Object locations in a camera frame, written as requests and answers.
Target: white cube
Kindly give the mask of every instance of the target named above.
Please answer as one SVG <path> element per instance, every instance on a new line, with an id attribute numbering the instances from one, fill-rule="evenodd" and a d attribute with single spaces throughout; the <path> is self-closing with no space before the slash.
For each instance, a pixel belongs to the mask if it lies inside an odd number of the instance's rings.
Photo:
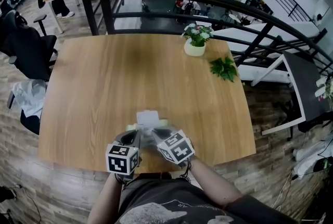
<path id="1" fill-rule="evenodd" d="M 181 163 L 195 153 L 191 141 L 182 130 L 174 132 L 168 139 L 158 143 L 157 148 L 166 160 L 175 164 Z"/>
<path id="2" fill-rule="evenodd" d="M 139 148 L 108 144 L 105 155 L 108 172 L 130 175 L 139 164 Z"/>

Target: white flower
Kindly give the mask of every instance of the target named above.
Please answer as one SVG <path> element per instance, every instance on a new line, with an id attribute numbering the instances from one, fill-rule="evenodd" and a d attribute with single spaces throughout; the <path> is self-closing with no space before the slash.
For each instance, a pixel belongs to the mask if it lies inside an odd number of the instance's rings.
<path id="1" fill-rule="evenodd" d="M 200 34 L 201 37 L 203 37 L 204 39 L 208 39 L 209 38 L 209 34 L 208 33 L 202 33 Z"/>

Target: gray desk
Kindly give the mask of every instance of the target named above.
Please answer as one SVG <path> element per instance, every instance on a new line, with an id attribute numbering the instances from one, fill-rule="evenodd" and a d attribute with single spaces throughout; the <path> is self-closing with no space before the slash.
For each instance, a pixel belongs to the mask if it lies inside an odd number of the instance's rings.
<path id="1" fill-rule="evenodd" d="M 318 89 L 316 81 L 320 79 L 320 74 L 315 64 L 288 52 L 284 52 L 283 55 L 275 60 L 263 74 L 259 75 L 258 78 L 251 83 L 251 86 L 255 86 L 282 62 L 286 65 L 290 82 L 295 89 L 301 117 L 286 124 L 262 131 L 262 135 L 283 130 L 304 121 L 310 121 L 330 111 L 328 101 L 326 99 L 319 101 L 314 95 L 315 91 Z"/>

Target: chair armrest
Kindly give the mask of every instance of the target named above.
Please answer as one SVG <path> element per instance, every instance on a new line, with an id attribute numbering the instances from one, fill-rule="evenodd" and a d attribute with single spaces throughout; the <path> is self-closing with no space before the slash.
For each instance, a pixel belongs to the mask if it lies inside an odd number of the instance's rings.
<path id="1" fill-rule="evenodd" d="M 40 15 L 40 16 L 38 16 L 33 22 L 36 23 L 36 22 L 42 21 L 42 20 L 44 20 L 46 17 L 47 17 L 47 15 Z"/>
<path id="2" fill-rule="evenodd" d="M 9 109 L 11 109 L 12 103 L 14 102 L 14 98 L 15 98 L 15 95 L 14 95 L 14 93 L 11 91 L 11 92 L 10 92 L 10 95 L 9 95 L 9 98 L 8 98 L 8 101 L 7 101 L 7 107 L 8 107 Z"/>
<path id="3" fill-rule="evenodd" d="M 11 65 L 14 65 L 16 62 L 17 57 L 15 55 L 11 56 L 8 60 L 8 63 L 10 63 Z"/>

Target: black t-shirt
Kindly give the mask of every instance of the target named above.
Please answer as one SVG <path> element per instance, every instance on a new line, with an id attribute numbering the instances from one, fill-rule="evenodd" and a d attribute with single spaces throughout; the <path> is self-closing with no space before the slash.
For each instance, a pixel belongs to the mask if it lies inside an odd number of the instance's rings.
<path id="1" fill-rule="evenodd" d="M 123 191 L 123 201 L 119 210 L 120 217 L 116 223 L 296 223 L 250 196 L 244 196 L 233 205 L 221 209 L 201 189 L 188 182 L 181 180 L 140 181 L 131 183 Z M 239 207 L 245 208 L 242 212 L 238 212 Z"/>

